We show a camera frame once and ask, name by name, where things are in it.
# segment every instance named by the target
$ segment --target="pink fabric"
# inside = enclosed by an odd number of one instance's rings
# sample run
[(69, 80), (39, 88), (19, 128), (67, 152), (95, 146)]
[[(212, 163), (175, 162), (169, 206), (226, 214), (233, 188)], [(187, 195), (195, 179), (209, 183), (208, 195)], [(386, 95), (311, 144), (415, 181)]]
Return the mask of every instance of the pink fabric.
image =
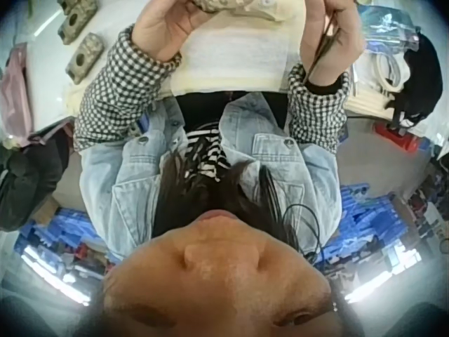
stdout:
[(5, 132), (21, 147), (29, 144), (32, 115), (23, 72), (27, 66), (27, 44), (18, 44), (11, 51), (8, 67), (0, 81), (0, 113)]

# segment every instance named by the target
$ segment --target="gingham sleeve cover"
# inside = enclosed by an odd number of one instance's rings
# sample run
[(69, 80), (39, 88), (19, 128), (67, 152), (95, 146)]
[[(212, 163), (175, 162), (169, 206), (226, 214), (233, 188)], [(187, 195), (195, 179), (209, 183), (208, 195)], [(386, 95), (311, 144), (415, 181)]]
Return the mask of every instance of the gingham sleeve cover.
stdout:
[(294, 66), (288, 78), (288, 111), (290, 136), (299, 144), (316, 144), (337, 152), (338, 135), (346, 123), (343, 104), (349, 97), (351, 84), (345, 72), (341, 88), (333, 95), (316, 95), (302, 84), (306, 72), (301, 64)]
[(106, 66), (86, 90), (75, 122), (76, 151), (123, 140), (181, 63), (180, 54), (165, 63), (151, 59), (131, 42), (133, 28), (120, 33)]

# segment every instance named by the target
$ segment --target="nose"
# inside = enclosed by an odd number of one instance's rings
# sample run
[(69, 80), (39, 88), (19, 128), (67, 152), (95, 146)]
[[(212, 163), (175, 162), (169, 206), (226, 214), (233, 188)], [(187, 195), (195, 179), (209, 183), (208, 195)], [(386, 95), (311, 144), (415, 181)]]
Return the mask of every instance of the nose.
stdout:
[(260, 252), (256, 246), (238, 242), (208, 242), (186, 246), (186, 269), (199, 281), (213, 279), (241, 284), (257, 272)]

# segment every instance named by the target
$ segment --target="woman's right hand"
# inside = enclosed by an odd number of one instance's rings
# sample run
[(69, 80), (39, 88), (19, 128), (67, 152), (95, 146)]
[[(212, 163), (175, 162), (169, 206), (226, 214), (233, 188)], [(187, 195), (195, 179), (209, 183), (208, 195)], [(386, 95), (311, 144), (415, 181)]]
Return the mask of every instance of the woman's right hand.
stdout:
[(360, 15), (354, 0), (305, 0), (306, 23), (301, 41), (301, 61), (306, 73), (318, 52), (326, 26), (326, 14), (336, 13), (338, 37), (318, 61), (309, 82), (316, 86), (334, 84), (365, 49)]
[(211, 17), (190, 0), (151, 0), (134, 26), (132, 40), (149, 57), (167, 62)]

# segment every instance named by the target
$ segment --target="gray floor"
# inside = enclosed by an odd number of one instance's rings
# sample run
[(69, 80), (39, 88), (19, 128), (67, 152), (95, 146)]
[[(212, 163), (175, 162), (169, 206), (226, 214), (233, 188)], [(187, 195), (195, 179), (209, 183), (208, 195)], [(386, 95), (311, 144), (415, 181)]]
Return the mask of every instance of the gray floor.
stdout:
[[(337, 153), (340, 183), (370, 183), (370, 193), (374, 197), (390, 192), (410, 196), (424, 178), (429, 155), (424, 152), (408, 154), (371, 130), (371, 121), (349, 121), (349, 138), (340, 145)], [(80, 175), (81, 158), (73, 154), (54, 194), (61, 206), (86, 210), (79, 189)]]

